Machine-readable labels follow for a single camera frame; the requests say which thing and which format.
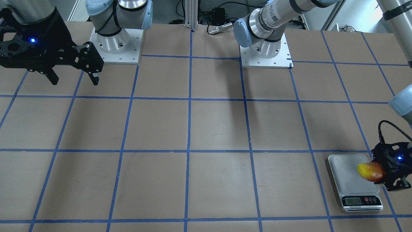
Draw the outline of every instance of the scale display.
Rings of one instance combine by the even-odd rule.
[[[383,209],[378,185],[363,179],[356,169],[358,164],[367,162],[361,154],[330,155],[326,159],[337,202],[347,212]]]

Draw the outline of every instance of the light blue joint cap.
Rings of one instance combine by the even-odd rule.
[[[87,13],[90,16],[98,15],[109,8],[112,3],[113,0],[86,0]]]
[[[248,26],[243,19],[238,19],[233,26],[234,36],[236,41],[242,47],[250,47],[252,45],[252,38],[250,36]]]
[[[142,23],[142,30],[148,30],[152,27],[152,19],[153,19],[153,2],[149,0],[147,2],[145,18],[143,19]]]

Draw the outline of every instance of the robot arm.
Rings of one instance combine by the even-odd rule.
[[[71,65],[88,73],[98,84],[97,73],[103,60],[93,43],[78,46],[71,38],[64,20],[49,0],[2,0],[0,17],[0,65],[24,68],[44,74],[53,85],[59,78],[53,71],[57,64]],[[3,41],[5,33],[16,33]]]

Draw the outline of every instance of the blue tape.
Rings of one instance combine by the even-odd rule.
[[[302,106],[300,105],[299,95],[297,93],[296,83],[295,83],[295,79],[293,78],[292,69],[289,69],[289,74],[290,74],[290,78],[292,79],[293,89],[295,90],[297,105],[299,107],[300,117],[302,118],[302,123],[303,123],[303,128],[305,130],[306,140],[307,140],[308,147],[309,147],[309,150],[310,150],[310,153],[311,153],[311,156],[312,156],[313,165],[315,167],[316,177],[318,178],[318,181],[319,181],[319,186],[320,186],[320,189],[321,189],[323,204],[325,205],[325,210],[326,210],[326,215],[327,215],[329,226],[330,226],[330,231],[334,232],[333,225],[332,225],[332,220],[330,218],[328,203],[326,202],[326,197],[325,197],[325,192],[323,190],[321,176],[319,174],[318,165],[316,164],[315,155],[313,153],[312,145],[310,143],[309,133],[308,133],[308,130],[307,130],[307,127],[306,127],[305,118],[303,116]]]
[[[242,59],[241,58],[239,59],[239,67],[240,67],[240,79],[241,79],[241,83],[242,83],[243,104],[244,104],[244,107],[245,107],[246,129],[247,129],[247,132],[248,132],[250,165],[252,167],[253,188],[255,190],[257,218],[258,218],[258,222],[259,222],[259,231],[263,232],[262,216],[260,214],[260,208],[259,208],[258,186],[257,186],[257,183],[256,183],[255,162],[253,160],[252,139],[251,139],[251,136],[250,136],[248,106],[247,106],[247,101],[246,101],[245,82],[243,80],[243,69],[242,69]]]
[[[116,179],[115,179],[115,187],[113,189],[113,197],[112,197],[112,203],[110,205],[110,211],[109,211],[109,219],[107,222],[107,228],[106,231],[109,232],[110,231],[110,225],[111,225],[111,221],[112,221],[112,217],[113,217],[113,210],[115,207],[115,200],[116,200],[116,194],[117,194],[117,186],[119,185],[119,178],[120,178],[120,170],[122,168],[122,160],[123,160],[123,153],[124,153],[124,144],[126,143],[126,136],[127,136],[127,129],[129,127],[129,119],[130,119],[130,112],[131,112],[131,108],[132,108],[132,104],[133,104],[133,95],[134,95],[134,91],[136,89],[136,82],[137,82],[137,75],[139,73],[139,66],[136,66],[136,72],[135,72],[135,76],[134,76],[134,81],[133,81],[133,87],[131,90],[131,94],[129,97],[129,108],[127,109],[127,116],[126,116],[126,123],[124,125],[124,133],[123,133],[123,140],[122,140],[122,145],[120,147],[120,154],[119,154],[119,163],[117,166],[117,174],[116,174]]]
[[[24,74],[22,80],[20,81],[19,86],[17,87],[16,91],[14,92],[14,95],[12,97],[12,100],[10,101],[9,106],[7,107],[6,112],[3,115],[3,118],[0,121],[0,128],[3,126],[4,121],[6,120],[7,115],[9,114],[10,109],[12,108],[12,105],[14,103],[14,100],[16,99],[17,93],[19,92],[21,86],[23,85],[24,80],[26,79],[26,76],[28,74],[28,71],[26,71],[26,73]]]
[[[36,221],[37,214],[39,213],[39,209],[40,209],[40,205],[41,205],[42,200],[43,200],[44,192],[46,191],[46,186],[47,186],[47,183],[48,183],[49,178],[50,178],[50,173],[52,172],[54,160],[56,159],[57,149],[59,148],[61,138],[63,137],[63,132],[64,132],[64,129],[66,128],[70,112],[72,111],[72,107],[73,107],[73,104],[74,104],[74,101],[75,101],[75,96],[77,94],[77,91],[79,90],[79,86],[80,86],[80,82],[82,81],[83,73],[84,72],[82,71],[81,74],[80,74],[79,80],[78,80],[77,85],[76,85],[76,89],[75,89],[75,91],[73,93],[73,96],[72,96],[72,101],[70,102],[69,109],[67,110],[66,118],[64,119],[63,126],[61,128],[60,135],[59,135],[59,138],[57,140],[57,144],[56,144],[53,156],[52,156],[51,161],[50,161],[49,169],[47,170],[47,174],[46,174],[46,178],[44,180],[43,188],[42,188],[42,191],[40,193],[39,201],[37,202],[36,210],[34,211],[33,219],[32,219],[32,222],[30,224],[30,228],[29,228],[28,232],[33,231],[33,226],[34,226],[34,223]]]
[[[340,76],[339,70],[338,70],[338,68],[337,68],[337,66],[336,66],[336,63],[335,63],[335,60],[333,59],[332,52],[330,51],[329,45],[328,45],[328,43],[327,43],[327,41],[326,41],[326,38],[325,38],[325,35],[323,34],[322,31],[321,31],[321,34],[322,34],[323,40],[324,40],[324,42],[325,42],[325,44],[326,44],[326,47],[327,47],[327,49],[328,49],[329,55],[330,55],[330,57],[331,57],[331,59],[332,59],[332,62],[334,63],[336,72],[337,72],[338,77],[339,77],[339,79],[340,79],[340,81],[341,81],[341,84],[342,84],[342,87],[343,87],[343,89],[344,89],[344,91],[345,91],[346,97],[348,98],[349,105],[351,106],[353,115],[355,116],[355,120],[356,120],[356,123],[358,124],[358,127],[359,127],[360,133],[361,133],[361,135],[362,135],[363,141],[364,141],[364,143],[365,143],[365,145],[366,145],[366,148],[368,149],[369,156],[372,158],[372,153],[370,152],[370,148],[369,148],[368,142],[366,141],[365,134],[363,133],[361,124],[359,123],[359,119],[358,119],[358,117],[357,117],[357,115],[356,115],[356,112],[355,112],[355,109],[354,109],[353,104],[352,104],[352,102],[351,102],[351,99],[350,99],[350,97],[349,97],[349,95],[348,95],[348,92],[346,91],[345,85],[344,85],[344,83],[343,83],[342,77]],[[375,61],[376,61],[376,64],[379,66],[379,69],[381,69],[378,61],[377,61],[376,58],[375,58],[375,56],[374,56],[374,59],[375,59]],[[394,209],[393,209],[391,200],[389,199],[388,193],[386,192],[386,189],[383,189],[383,192],[385,193],[386,199],[388,200],[388,204],[389,204],[389,207],[391,208],[392,216],[393,216],[393,218],[394,218],[395,221],[396,221],[396,224],[397,224],[397,226],[398,226],[399,232],[402,232],[402,228],[400,227],[398,218],[396,217],[395,211],[394,211]]]
[[[187,147],[186,147],[186,180],[185,180],[185,221],[183,231],[187,232],[187,218],[189,213],[189,168],[190,168],[190,124],[192,112],[192,61],[193,61],[193,32],[190,30],[190,59],[189,59],[189,102],[187,115]]]
[[[380,71],[381,71],[381,73],[382,73],[382,76],[384,77],[384,79],[385,79],[386,83],[388,84],[388,87],[389,87],[389,89],[391,90],[392,95],[393,95],[393,96],[395,96],[395,93],[393,92],[392,87],[391,87],[391,85],[390,85],[390,84],[389,84],[389,82],[388,82],[388,79],[386,78],[386,76],[385,76],[385,74],[384,74],[384,72],[383,72],[383,70],[382,70],[382,68],[381,68],[381,66],[380,66],[380,64],[379,64],[379,62],[378,62],[378,60],[376,59],[375,54],[373,54],[373,51],[372,51],[372,49],[370,48],[369,43],[367,42],[367,40],[366,40],[366,38],[365,38],[365,35],[364,35],[363,33],[361,33],[361,35],[362,35],[363,40],[365,41],[366,45],[368,46],[369,51],[370,51],[370,53],[372,54],[373,59],[374,59],[374,60],[375,60],[375,62],[376,62],[376,65],[378,65],[379,70],[380,70]]]

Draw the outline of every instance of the grid square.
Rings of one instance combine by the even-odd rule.
[[[25,69],[7,69],[0,66],[0,94],[13,95],[26,72]]]
[[[365,150],[349,104],[301,103],[313,149]]]
[[[412,70],[408,66],[381,66],[395,94],[412,84]]]
[[[185,184],[185,153],[124,153],[113,218],[184,218]]]
[[[238,60],[193,59],[192,97],[242,99]]]
[[[402,228],[402,231],[408,231],[410,228],[412,228],[412,220],[411,218],[398,218],[400,227]]]
[[[263,231],[290,232],[330,231],[328,220],[262,221]]]
[[[335,62],[376,63],[360,33],[323,31],[323,34]]]
[[[43,223],[43,224],[34,224],[33,232],[44,232],[44,231],[105,232],[106,227],[107,227],[106,223]]]
[[[29,72],[18,95],[72,96],[79,81],[81,70],[64,65],[55,66],[53,70],[59,77],[57,85],[52,85],[49,79],[43,74]]]
[[[120,149],[128,99],[74,101],[60,149]]]
[[[309,149],[296,102],[248,102],[248,115],[254,150]]]
[[[190,29],[182,25],[152,24],[150,30],[145,30],[144,37],[142,54],[169,56],[190,54]]]
[[[407,64],[395,35],[392,33],[364,33],[369,47],[380,64]]]
[[[0,147],[54,149],[71,99],[17,97],[0,129]]]
[[[351,101],[387,102],[393,95],[376,65],[337,65]]]
[[[0,231],[27,232],[30,224],[0,224]]]
[[[189,222],[188,232],[258,232],[258,221]]]
[[[285,35],[293,60],[332,61],[320,31],[286,30]]]
[[[301,100],[348,100],[333,64],[295,63],[293,78]]]
[[[33,218],[52,156],[52,152],[0,152],[0,220]]]
[[[335,232],[387,232],[398,228],[393,218],[356,218],[332,220]]]
[[[354,104],[353,108],[370,149],[379,143],[378,124],[381,120],[394,123],[407,134],[411,132],[407,121],[399,117],[388,104]],[[387,143],[408,141],[405,136],[387,123],[382,124],[382,133]]]
[[[249,150],[243,102],[192,101],[191,149]]]
[[[239,44],[233,33],[209,36],[207,26],[199,25],[193,33],[193,56],[196,57],[239,57]]]
[[[243,68],[243,81],[248,99],[296,100],[292,79],[287,69]]]
[[[329,208],[329,214],[331,216],[344,216],[348,215],[348,212],[344,211],[342,206],[338,204],[336,200],[335,193],[333,191],[333,184],[329,178],[328,171],[326,169],[326,159],[330,156],[336,153],[315,153],[315,160],[316,164],[318,166],[318,171],[319,171],[319,176],[322,181],[322,186],[323,186],[323,192],[325,193],[325,198],[326,202],[328,204]],[[352,152],[352,153],[341,153],[341,154],[359,154],[358,152]],[[365,155],[368,160],[370,160],[369,153],[360,153]],[[381,211],[376,211],[376,212],[351,212],[351,215],[392,215],[391,208],[389,207],[389,203],[385,197],[384,192],[382,191],[382,188],[379,189],[379,196],[382,201],[383,209]]]
[[[105,64],[99,73],[99,84],[93,85],[84,74],[77,96],[130,97],[136,74],[136,65]]]
[[[112,223],[111,232],[182,232],[184,223]]]
[[[189,97],[189,59],[142,57],[135,97]]]
[[[188,101],[134,100],[125,149],[186,150]]]
[[[311,154],[254,153],[253,157],[262,217],[326,215]]]
[[[256,217],[249,153],[190,153],[189,218]]]
[[[57,153],[37,219],[109,217],[118,153]]]
[[[6,113],[11,101],[11,97],[0,97],[0,121]]]

